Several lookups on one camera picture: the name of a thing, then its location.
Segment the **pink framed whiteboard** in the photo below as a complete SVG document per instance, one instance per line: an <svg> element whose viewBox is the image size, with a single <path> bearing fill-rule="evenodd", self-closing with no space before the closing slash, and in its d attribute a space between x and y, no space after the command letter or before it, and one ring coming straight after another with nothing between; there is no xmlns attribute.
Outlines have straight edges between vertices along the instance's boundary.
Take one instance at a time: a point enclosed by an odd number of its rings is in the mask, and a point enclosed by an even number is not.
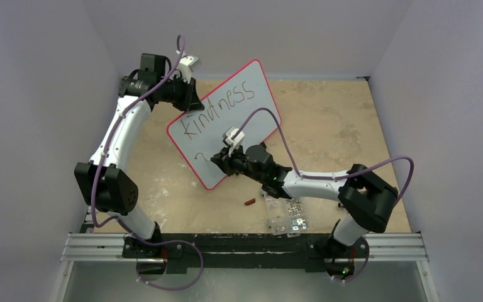
<svg viewBox="0 0 483 302"><path fill-rule="evenodd" d="M210 158L225 147L223 134L232 126L242 130L244 148L266 140L282 117L259 60L254 59L202 97L204 110L178 116L167 134L201 184L212 190L225 174Z"/></svg>

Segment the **red marker cap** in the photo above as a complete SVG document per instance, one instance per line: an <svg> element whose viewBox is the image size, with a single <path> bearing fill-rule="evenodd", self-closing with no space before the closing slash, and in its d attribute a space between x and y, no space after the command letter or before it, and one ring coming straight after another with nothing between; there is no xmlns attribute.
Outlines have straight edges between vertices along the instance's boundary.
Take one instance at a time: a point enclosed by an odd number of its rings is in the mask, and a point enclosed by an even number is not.
<svg viewBox="0 0 483 302"><path fill-rule="evenodd" d="M256 199L253 198L253 199L250 199L250 200L244 202L244 205L245 206L250 206L250 205L254 204L255 202L256 202Z"/></svg>

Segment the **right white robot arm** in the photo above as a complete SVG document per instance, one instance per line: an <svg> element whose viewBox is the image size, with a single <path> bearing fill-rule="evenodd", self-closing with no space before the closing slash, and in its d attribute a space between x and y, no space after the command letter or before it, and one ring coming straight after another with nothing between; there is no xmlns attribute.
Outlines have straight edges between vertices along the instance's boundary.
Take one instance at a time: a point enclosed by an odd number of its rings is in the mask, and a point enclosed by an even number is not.
<svg viewBox="0 0 483 302"><path fill-rule="evenodd" d="M398 191L362 164L349 170L313 175L278 164L262 145L222 148L211 162L227 176L243 175L261 184L273 198L319 198L336 201L347 211L328 239L330 252L343 256L366 233L383 233L398 199Z"/></svg>

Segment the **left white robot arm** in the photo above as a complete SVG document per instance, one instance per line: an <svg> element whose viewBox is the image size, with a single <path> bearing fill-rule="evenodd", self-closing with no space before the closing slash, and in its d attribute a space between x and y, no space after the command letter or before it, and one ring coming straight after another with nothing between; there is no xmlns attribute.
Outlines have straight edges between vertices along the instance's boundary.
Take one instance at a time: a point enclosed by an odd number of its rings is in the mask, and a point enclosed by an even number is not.
<svg viewBox="0 0 483 302"><path fill-rule="evenodd" d="M99 147L74 169L94 226L104 225L97 212L107 214L108 221L117 221L130 235L140 238L138 250L146 257L162 251L162 240L155 236L157 223L137 204L138 186L127 174L131 151L156 104L170 103L183 113L204 109L192 76L199 59L182 51L177 54L174 64L163 55L141 55L139 68L120 82L116 110Z"/></svg>

